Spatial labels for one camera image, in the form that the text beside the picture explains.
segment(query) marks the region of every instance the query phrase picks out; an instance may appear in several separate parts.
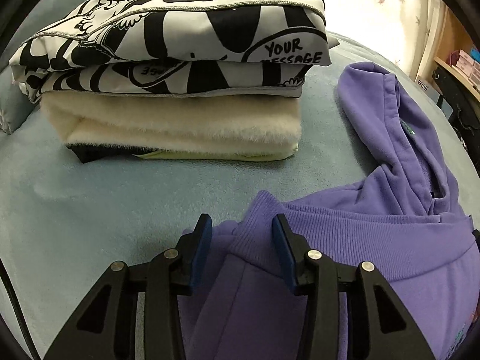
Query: bed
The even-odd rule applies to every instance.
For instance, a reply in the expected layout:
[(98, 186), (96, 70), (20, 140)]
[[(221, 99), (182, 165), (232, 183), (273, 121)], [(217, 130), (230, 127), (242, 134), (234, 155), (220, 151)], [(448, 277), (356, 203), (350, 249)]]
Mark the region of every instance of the bed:
[[(0, 255), (41, 356), (112, 261), (152, 259), (175, 245), (202, 212), (215, 224), (239, 221), (258, 190), (292, 200), (369, 174), (376, 163), (343, 114), (335, 89), (353, 62), (370, 60), (397, 74), (435, 125), (459, 182), (460, 203), (478, 226), (480, 180), (441, 110), (394, 64), (336, 36), (340, 45), (331, 50), (332, 65), (315, 66), (307, 75), (299, 152), (284, 161), (114, 157), (81, 164), (38, 109), (12, 135), (0, 135)], [(0, 309), (24, 345), (3, 288)]]

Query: blue gripper pad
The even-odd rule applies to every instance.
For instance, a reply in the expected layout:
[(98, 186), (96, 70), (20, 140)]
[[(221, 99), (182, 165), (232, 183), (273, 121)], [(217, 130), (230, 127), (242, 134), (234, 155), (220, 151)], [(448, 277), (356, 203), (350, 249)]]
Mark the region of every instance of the blue gripper pad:
[(201, 236), (198, 240), (195, 254), (191, 259), (189, 283), (191, 289), (196, 288), (202, 280), (203, 269), (205, 268), (210, 243), (212, 242), (212, 218), (207, 214), (200, 215), (197, 226), (193, 232), (195, 231), (200, 232)]
[(295, 294), (299, 286), (295, 272), (295, 261), (279, 215), (276, 215), (272, 220), (272, 239), (282, 269), (283, 280), (289, 290)]

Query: folded yellow garment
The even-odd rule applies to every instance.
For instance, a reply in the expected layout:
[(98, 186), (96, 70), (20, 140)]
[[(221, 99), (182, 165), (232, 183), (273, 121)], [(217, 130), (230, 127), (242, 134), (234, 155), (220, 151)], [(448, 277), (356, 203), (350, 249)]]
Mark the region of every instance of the folded yellow garment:
[(150, 147), (164, 158), (286, 158), (297, 150), (302, 132), (299, 100), (282, 96), (50, 91), (42, 96), (41, 110), (67, 145)]

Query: white curtain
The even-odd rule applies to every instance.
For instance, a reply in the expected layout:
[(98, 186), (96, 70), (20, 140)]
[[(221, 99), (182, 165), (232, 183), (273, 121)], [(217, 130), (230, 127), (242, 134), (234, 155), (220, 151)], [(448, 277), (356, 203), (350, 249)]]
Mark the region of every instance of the white curtain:
[(441, 0), (325, 0), (327, 30), (397, 64), (413, 80), (431, 73), (443, 26)]

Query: metal pin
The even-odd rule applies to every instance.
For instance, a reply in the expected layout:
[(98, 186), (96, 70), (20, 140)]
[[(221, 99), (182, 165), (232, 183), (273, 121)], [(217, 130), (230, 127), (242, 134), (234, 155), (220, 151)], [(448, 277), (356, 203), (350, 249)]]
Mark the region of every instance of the metal pin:
[(322, 258), (322, 252), (312, 249), (307, 252), (307, 256), (310, 257), (312, 260), (319, 260)]
[(179, 255), (179, 252), (176, 249), (168, 249), (168, 250), (165, 250), (165, 253), (163, 253), (163, 255), (165, 256), (166, 259), (174, 259)]
[(364, 261), (361, 264), (361, 267), (366, 270), (367, 272), (371, 272), (375, 269), (375, 265), (371, 263), (370, 261)]
[(122, 261), (116, 261), (111, 264), (110, 269), (113, 272), (119, 272), (123, 269), (124, 266), (125, 264)]

